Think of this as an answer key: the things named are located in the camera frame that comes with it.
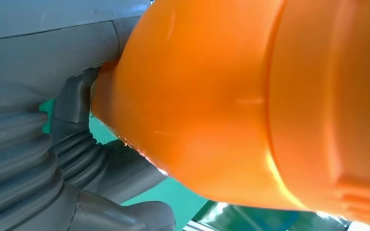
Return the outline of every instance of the orange plastic bottle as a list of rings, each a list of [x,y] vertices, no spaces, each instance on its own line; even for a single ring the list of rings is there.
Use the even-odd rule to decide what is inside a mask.
[[[93,112],[184,185],[370,224],[370,0],[157,0]]]

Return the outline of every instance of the gray plastic housing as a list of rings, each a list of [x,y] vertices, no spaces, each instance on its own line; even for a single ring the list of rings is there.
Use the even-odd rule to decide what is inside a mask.
[[[173,230],[173,213],[164,203],[124,207],[65,183],[53,139],[42,133],[47,115],[39,111],[69,77],[118,57],[148,5],[0,0],[0,231]],[[110,156],[115,148],[110,144]],[[84,187],[95,182],[81,179]]]

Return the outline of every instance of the gray plastic panel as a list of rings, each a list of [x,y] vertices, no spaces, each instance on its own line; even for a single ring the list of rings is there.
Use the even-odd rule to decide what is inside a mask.
[[[150,0],[0,0],[0,38],[142,15]]]
[[[119,36],[120,49],[124,49],[125,44],[127,43],[128,38],[130,37],[132,29],[137,24],[138,19],[139,17],[131,17],[114,20],[114,25]]]
[[[118,54],[112,22],[0,39],[0,107],[42,103],[57,95],[68,77]]]

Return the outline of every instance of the green surface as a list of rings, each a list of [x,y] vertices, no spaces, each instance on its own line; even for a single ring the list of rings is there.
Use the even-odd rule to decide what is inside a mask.
[[[344,231],[348,221],[326,213],[228,205],[208,201],[193,218],[218,231]]]
[[[49,101],[42,104],[40,109],[50,114],[52,106],[53,102]],[[101,143],[107,143],[116,139],[95,117],[90,117],[89,127],[93,136]],[[43,131],[49,132],[49,124],[43,128]],[[175,213],[176,230],[180,231],[207,200],[194,194],[178,181],[168,178],[147,192],[124,202],[123,205],[135,204],[142,201],[163,201],[169,204]]]

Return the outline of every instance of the gray machine part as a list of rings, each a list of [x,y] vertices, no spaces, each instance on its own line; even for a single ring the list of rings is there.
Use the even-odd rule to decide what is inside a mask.
[[[66,182],[124,202],[165,179],[158,169],[120,141],[97,143],[89,130],[90,87],[100,68],[69,78],[54,101],[51,152]]]
[[[64,175],[92,192],[120,193],[112,186],[124,187],[125,180],[113,177],[122,174],[109,166],[129,158],[118,143],[94,144],[103,157],[82,152],[87,158],[74,162],[82,155],[76,146],[62,154],[56,148],[73,140],[77,146],[85,144],[76,137],[92,140],[90,134],[53,134],[56,146],[51,148],[52,137],[42,133],[48,118],[39,111],[69,77],[95,71],[93,67],[120,55],[148,5],[148,0],[0,0],[0,231],[173,230],[172,210],[164,203],[120,206],[65,183]],[[117,153],[121,157],[113,162]],[[69,159],[73,164],[64,160],[70,154],[76,155]],[[80,175],[85,164],[95,173]]]

